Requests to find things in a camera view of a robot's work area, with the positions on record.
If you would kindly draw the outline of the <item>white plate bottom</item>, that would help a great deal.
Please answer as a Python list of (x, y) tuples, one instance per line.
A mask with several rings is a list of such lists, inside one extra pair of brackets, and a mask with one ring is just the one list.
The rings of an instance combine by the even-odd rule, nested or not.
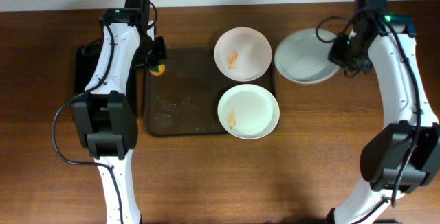
[(276, 128), (281, 111), (270, 91), (258, 85), (241, 84), (221, 96), (217, 116), (229, 134), (241, 139), (259, 139)]

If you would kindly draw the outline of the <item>white plate top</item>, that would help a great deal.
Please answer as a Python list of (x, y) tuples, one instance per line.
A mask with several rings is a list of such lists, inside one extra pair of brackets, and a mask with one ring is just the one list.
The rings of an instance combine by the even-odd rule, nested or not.
[(249, 27), (223, 33), (214, 47), (214, 61), (229, 79), (249, 82), (260, 78), (272, 63), (272, 48), (266, 37)]

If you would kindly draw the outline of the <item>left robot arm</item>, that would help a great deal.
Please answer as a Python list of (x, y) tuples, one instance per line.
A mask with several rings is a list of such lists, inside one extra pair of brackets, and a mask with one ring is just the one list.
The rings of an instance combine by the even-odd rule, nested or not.
[(132, 157), (138, 141), (135, 71), (157, 67), (165, 56), (156, 18), (139, 8), (109, 8), (100, 19), (100, 53), (84, 91), (71, 104), (83, 148), (97, 167), (108, 223), (141, 223)]

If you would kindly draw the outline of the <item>white plate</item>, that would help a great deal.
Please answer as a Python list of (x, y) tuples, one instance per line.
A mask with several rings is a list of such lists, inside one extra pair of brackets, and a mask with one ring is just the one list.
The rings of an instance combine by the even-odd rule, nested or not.
[(272, 63), (272, 48), (266, 37), (249, 27), (223, 33), (214, 47), (214, 61), (229, 79), (249, 82), (260, 78)]
[(270, 91), (258, 85), (241, 84), (221, 96), (217, 116), (229, 134), (241, 139), (259, 139), (276, 128), (281, 111)]

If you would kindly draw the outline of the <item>light blue plate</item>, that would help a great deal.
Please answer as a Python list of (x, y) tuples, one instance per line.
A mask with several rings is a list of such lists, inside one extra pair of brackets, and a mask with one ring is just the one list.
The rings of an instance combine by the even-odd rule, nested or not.
[(324, 82), (340, 69), (328, 60), (332, 44), (329, 41), (335, 34), (314, 28), (298, 30), (285, 37), (274, 53), (274, 65), (286, 79), (304, 85)]

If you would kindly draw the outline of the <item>yellow green sponge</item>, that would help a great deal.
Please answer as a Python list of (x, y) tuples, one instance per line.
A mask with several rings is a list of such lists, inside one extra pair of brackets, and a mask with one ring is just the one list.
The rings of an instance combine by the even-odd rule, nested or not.
[(164, 64), (156, 65), (149, 69), (153, 76), (161, 76), (165, 72), (166, 66)]

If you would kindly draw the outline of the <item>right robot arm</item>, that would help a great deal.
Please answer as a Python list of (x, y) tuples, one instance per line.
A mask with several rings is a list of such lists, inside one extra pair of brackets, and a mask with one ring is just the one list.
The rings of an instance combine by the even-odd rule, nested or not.
[(387, 207), (435, 178), (439, 118), (419, 73), (412, 19), (363, 10), (349, 25), (351, 33), (342, 31), (333, 40), (329, 60), (352, 74), (375, 69), (384, 127), (362, 149), (359, 183), (326, 222), (374, 223)]

